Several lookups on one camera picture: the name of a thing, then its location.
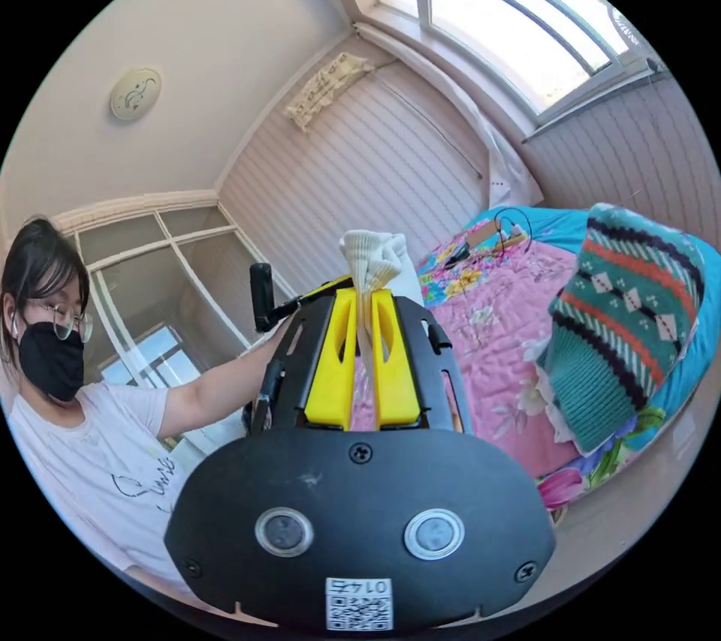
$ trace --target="striped knit sweater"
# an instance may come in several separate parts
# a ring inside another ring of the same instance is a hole
[[[703,297],[704,261],[689,236],[605,203],[590,210],[537,362],[581,451],[648,404],[690,342]]]

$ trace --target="white curtain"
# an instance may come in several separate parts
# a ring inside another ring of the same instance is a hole
[[[479,110],[473,99],[446,73],[396,38],[365,23],[356,23],[358,34],[388,51],[440,91],[470,124],[488,148],[489,207],[534,206],[543,193],[513,146]]]

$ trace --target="eyeglasses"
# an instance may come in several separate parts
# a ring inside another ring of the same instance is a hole
[[[76,316],[72,310],[61,305],[47,305],[40,301],[31,301],[30,303],[53,314],[53,329],[61,341],[66,341],[73,330],[78,331],[83,343],[90,340],[92,335],[92,315],[90,313],[86,312]]]

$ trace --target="qr code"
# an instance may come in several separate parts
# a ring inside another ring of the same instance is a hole
[[[393,604],[388,596],[328,596],[327,628],[333,631],[390,631]]]

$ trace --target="pink floral bedspread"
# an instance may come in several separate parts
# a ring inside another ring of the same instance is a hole
[[[554,442],[534,365],[551,336],[548,305],[572,274],[575,256],[533,241],[502,257],[476,252],[444,269],[465,235],[419,264],[424,300],[453,344],[474,433],[540,480],[578,457],[573,444]],[[362,364],[357,367],[352,428],[370,430],[373,389]]]

